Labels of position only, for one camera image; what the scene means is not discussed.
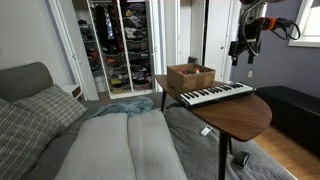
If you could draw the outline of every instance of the gray pillow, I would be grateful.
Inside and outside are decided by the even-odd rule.
[[[57,84],[13,104],[58,122],[61,125],[60,132],[68,128],[88,109]]]
[[[20,179],[58,130],[58,123],[0,99],[0,179]]]

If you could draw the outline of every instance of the cardboard box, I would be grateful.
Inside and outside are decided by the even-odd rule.
[[[195,68],[199,68],[198,74],[182,74],[181,69],[194,72]],[[198,64],[181,64],[175,66],[167,66],[167,81],[179,93],[195,91],[213,86],[215,70],[200,66]]]

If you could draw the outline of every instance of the headboard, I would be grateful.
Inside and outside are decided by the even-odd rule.
[[[0,70],[0,98],[9,102],[29,97],[52,85],[51,75],[41,62]]]

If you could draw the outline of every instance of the white window frame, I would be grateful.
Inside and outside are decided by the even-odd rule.
[[[313,0],[302,0],[299,14],[297,16],[296,24],[299,26],[299,28],[302,30],[304,29],[307,20],[308,20],[308,14],[310,12],[310,8],[312,5]],[[292,37],[298,37],[297,29],[294,28],[291,34]],[[302,40],[302,38],[298,40],[290,39],[289,46],[302,46],[302,47],[320,47],[320,42],[311,42],[308,40]]]

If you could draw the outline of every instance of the piano keys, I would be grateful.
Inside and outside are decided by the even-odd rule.
[[[249,95],[255,90],[256,88],[252,86],[236,82],[217,87],[182,93],[179,95],[179,100],[184,106],[188,108],[194,108],[202,105],[217,103],[239,96]]]

